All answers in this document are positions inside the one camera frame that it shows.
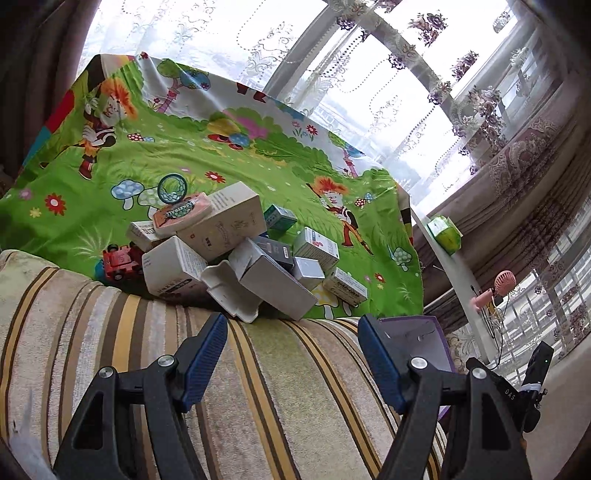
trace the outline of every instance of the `cartoon tree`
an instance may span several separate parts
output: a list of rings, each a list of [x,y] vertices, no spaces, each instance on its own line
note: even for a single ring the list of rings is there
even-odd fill
[[[332,132],[329,132],[329,139],[335,147],[339,147],[343,150],[343,154],[345,155],[343,157],[343,160],[345,161],[345,163],[349,167],[349,170],[351,172],[351,176],[354,179],[359,177],[359,175],[357,175],[357,172],[355,171],[355,165],[353,164],[353,160],[351,160],[351,157],[353,157],[353,158],[363,157],[363,156],[365,156],[365,153],[363,153],[361,150],[357,150],[354,146],[348,144],[345,140],[343,140],[341,137],[338,137],[337,135],[335,135]]]
[[[192,69],[191,67],[183,67],[170,59],[163,60],[156,67],[160,75],[173,80],[172,87],[168,89],[166,100],[161,104],[154,105],[154,107],[158,107],[156,109],[157,112],[164,113],[168,109],[170,104],[179,94],[178,90],[181,87],[187,87],[191,90],[195,90],[197,88],[209,90],[211,87],[209,77],[205,72]]]

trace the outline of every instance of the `white lace curtain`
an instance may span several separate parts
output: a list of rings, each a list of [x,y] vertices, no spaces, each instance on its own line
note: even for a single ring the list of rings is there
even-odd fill
[[[558,87],[551,48],[516,0],[103,0],[80,69],[146,51],[263,90],[380,162],[428,213]]]

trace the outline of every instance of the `cartoon mushroom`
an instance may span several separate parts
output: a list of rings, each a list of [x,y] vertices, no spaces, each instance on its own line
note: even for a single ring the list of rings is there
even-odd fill
[[[134,196],[140,194],[144,186],[130,179],[123,180],[111,188],[111,195],[118,200],[123,200],[123,210],[129,210],[134,205]]]
[[[324,307],[324,318],[327,320],[334,320],[335,316],[332,313],[331,307],[339,306],[339,299],[336,297],[336,295],[326,290],[322,286],[322,283],[312,290],[312,294],[317,299],[315,305]]]
[[[149,206],[148,218],[151,220],[154,217],[156,211],[162,208],[165,204],[158,197],[158,187],[144,190],[138,197],[138,203],[140,205]]]
[[[396,262],[397,266],[402,268],[403,271],[407,272],[408,267],[406,264],[413,259],[413,256],[410,253],[405,252],[401,247],[398,247],[396,250],[394,250],[394,253],[392,253],[390,250],[390,258],[392,258],[392,260]]]

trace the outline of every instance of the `green box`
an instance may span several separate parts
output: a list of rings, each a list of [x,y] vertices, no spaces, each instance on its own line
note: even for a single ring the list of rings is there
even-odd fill
[[[265,211],[267,228],[287,232],[296,222],[296,214],[287,208],[273,204]]]

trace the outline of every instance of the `striped fabric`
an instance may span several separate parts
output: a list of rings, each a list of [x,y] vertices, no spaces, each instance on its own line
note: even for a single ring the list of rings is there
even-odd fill
[[[95,372],[143,368],[174,353],[209,313],[127,295],[20,251],[0,254],[0,434],[21,421],[53,462]],[[376,478],[400,418],[382,400],[356,339],[357,320],[230,320],[203,401],[186,415],[210,480]],[[141,477],[158,478],[143,408]],[[438,426],[425,479],[438,479]]]

